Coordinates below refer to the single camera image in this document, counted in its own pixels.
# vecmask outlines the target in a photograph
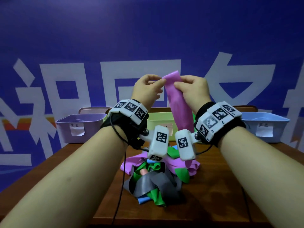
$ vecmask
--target white paper label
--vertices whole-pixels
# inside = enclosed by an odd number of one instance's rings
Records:
[[[267,122],[261,122],[257,125],[257,131],[255,135],[257,137],[266,137],[271,138],[273,137],[273,124]]]
[[[173,135],[173,123],[160,124],[161,126],[167,127],[169,129],[169,136]]]
[[[85,126],[83,123],[71,123],[70,129],[72,136],[82,136],[85,134]]]

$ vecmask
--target hand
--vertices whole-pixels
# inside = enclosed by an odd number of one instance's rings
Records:
[[[131,98],[139,101],[149,110],[156,99],[160,98],[158,94],[163,92],[161,88],[165,83],[166,80],[158,75],[146,74],[135,83]]]
[[[210,93],[207,80],[197,76],[181,76],[183,82],[174,83],[175,88],[183,92],[184,99],[196,115],[197,111],[207,102],[210,102]]]

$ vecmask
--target finger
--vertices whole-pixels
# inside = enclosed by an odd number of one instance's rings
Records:
[[[200,77],[192,76],[192,75],[185,75],[185,76],[181,76],[180,78],[183,82],[192,84]]]
[[[161,94],[162,92],[163,92],[163,89],[159,89],[159,90],[157,91],[158,94]]]
[[[153,87],[154,87],[155,89],[160,89],[160,88],[162,88],[162,87],[165,85],[165,83],[166,83],[166,80],[162,78],[162,79],[156,81],[156,82],[153,84]]]
[[[183,93],[185,93],[188,90],[189,85],[190,84],[184,83],[184,82],[181,82],[181,81],[176,81],[174,83],[175,88],[177,88],[178,90],[182,91]]]
[[[159,79],[161,79],[161,77],[156,74],[146,74],[142,76],[138,81],[147,84],[148,81],[159,80]]]

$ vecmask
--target purple resistance band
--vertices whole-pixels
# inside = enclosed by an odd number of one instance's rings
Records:
[[[178,71],[174,71],[163,77],[166,79],[166,92],[173,114],[174,121],[178,130],[187,129],[191,133],[194,132],[192,110],[185,102],[183,93],[174,87],[174,82],[182,81]]]

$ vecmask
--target wall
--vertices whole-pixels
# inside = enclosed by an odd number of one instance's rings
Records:
[[[287,116],[282,141],[304,151],[300,2],[0,0],[0,191],[65,145],[55,120],[113,106],[146,73]]]

